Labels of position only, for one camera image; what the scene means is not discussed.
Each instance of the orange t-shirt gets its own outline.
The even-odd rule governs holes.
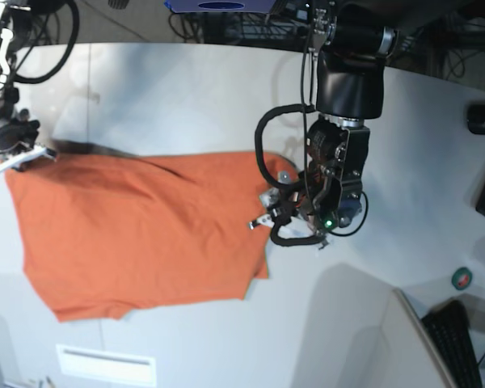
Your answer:
[[[273,175],[286,170],[268,154]],[[253,153],[115,158],[62,155],[8,171],[24,271],[60,321],[131,309],[243,299],[268,277],[268,185]]]

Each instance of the desk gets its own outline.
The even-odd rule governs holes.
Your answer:
[[[61,52],[61,47],[37,48],[23,71],[43,73]],[[255,48],[84,44],[52,80],[21,86],[20,106],[52,129],[45,136],[131,154],[253,150],[259,118],[270,108],[299,101],[300,64],[297,53]],[[335,238],[323,251],[268,244],[271,279],[254,281],[244,302],[137,311],[119,322],[57,324],[21,273],[21,241],[1,179],[0,322],[10,332],[16,363],[2,366],[5,374],[57,373],[57,362],[48,355],[62,342],[156,353],[164,386],[206,381],[290,386],[303,330],[310,327],[308,315],[318,311],[323,318],[331,310],[329,292],[337,289],[327,286],[326,298],[316,290],[324,289],[324,282],[334,284],[331,270],[337,264],[401,287],[421,314],[458,295],[450,277],[467,266],[474,273],[467,294],[485,300],[485,217],[474,210],[485,178],[485,137],[472,135],[464,124],[466,105],[479,100],[485,101],[482,91],[387,69],[382,117],[366,122],[368,221],[359,234]],[[301,117],[274,120],[264,148],[301,165]],[[364,298],[366,303],[373,301]],[[479,335],[475,344],[480,354],[485,337]],[[33,348],[40,352],[38,360],[29,353]],[[225,357],[216,364],[219,352]],[[10,353],[0,350],[2,364]],[[81,381],[79,386],[88,387]]]

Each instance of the white vent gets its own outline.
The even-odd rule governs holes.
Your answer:
[[[154,358],[56,345],[61,371],[67,376],[131,386],[156,386]]]

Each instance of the table surface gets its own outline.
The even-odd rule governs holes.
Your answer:
[[[34,50],[25,75],[42,74],[63,49]],[[47,141],[90,142],[139,155],[253,150],[259,118],[299,102],[301,59],[228,46],[81,44],[56,77],[21,86],[19,106],[37,116]],[[22,274],[15,213],[0,179],[0,327],[6,328],[0,342],[8,344],[0,346],[0,360],[6,375],[34,378],[45,365],[57,369],[56,361],[25,355],[32,348],[53,354],[54,344],[63,342],[149,355],[158,348],[165,386],[187,386],[206,376],[211,386],[290,386],[315,290],[337,264],[402,288],[420,313],[457,296],[450,279],[467,266],[473,284],[460,297],[476,301],[478,314],[484,313],[478,306],[485,306],[485,217],[474,202],[485,179],[485,137],[465,126],[466,106],[478,101],[485,102],[485,92],[386,69],[382,117],[366,122],[371,138],[363,182],[370,211],[363,229],[332,239],[323,251],[269,243],[271,279],[254,281],[244,302],[57,324]],[[301,117],[274,120],[264,147],[301,165]],[[330,305],[331,295],[319,303]],[[36,335],[44,339],[34,342]],[[258,348],[264,339],[265,349]],[[476,339],[480,352],[485,333]],[[222,372],[208,356],[212,348],[226,353]],[[182,372],[161,361],[171,353],[180,357]],[[11,357],[15,362],[8,362]],[[264,367],[263,360],[276,365]],[[184,368],[196,377],[187,377]],[[244,369],[254,374],[241,374]],[[233,383],[233,376],[242,380]]]

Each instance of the black mouse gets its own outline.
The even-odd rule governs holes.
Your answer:
[[[469,107],[467,127],[475,135],[485,135],[485,105],[471,105]]]

